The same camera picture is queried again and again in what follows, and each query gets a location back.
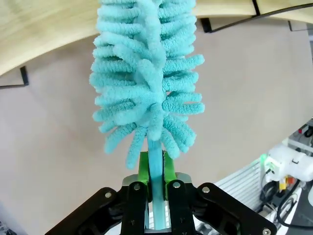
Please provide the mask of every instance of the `fluffy blue bristle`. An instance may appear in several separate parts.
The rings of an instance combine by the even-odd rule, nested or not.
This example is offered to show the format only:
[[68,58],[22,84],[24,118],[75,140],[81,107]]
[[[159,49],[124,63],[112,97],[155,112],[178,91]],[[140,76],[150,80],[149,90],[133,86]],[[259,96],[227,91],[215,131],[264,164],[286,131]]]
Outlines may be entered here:
[[204,62],[193,51],[195,0],[100,0],[90,84],[101,107],[93,114],[111,153],[134,132],[127,155],[133,168],[147,137],[162,141],[171,158],[187,152],[196,134],[186,115],[202,113],[201,95],[194,93]]

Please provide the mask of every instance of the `silver bolt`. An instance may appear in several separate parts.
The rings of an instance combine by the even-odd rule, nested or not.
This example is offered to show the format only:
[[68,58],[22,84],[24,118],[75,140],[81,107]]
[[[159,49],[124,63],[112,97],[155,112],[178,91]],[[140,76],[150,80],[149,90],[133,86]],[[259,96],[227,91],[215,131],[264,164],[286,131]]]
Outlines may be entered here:
[[263,235],[270,235],[271,234],[271,231],[269,229],[263,229],[263,232],[262,232]]
[[203,187],[202,192],[208,193],[208,192],[210,192],[210,189],[208,187]]
[[180,187],[180,183],[178,183],[178,182],[173,183],[173,187],[174,188],[179,188]]
[[110,193],[110,192],[107,192],[105,195],[106,198],[110,198],[111,196],[112,196],[112,193]]
[[137,191],[140,189],[140,185],[139,184],[135,184],[134,189]]

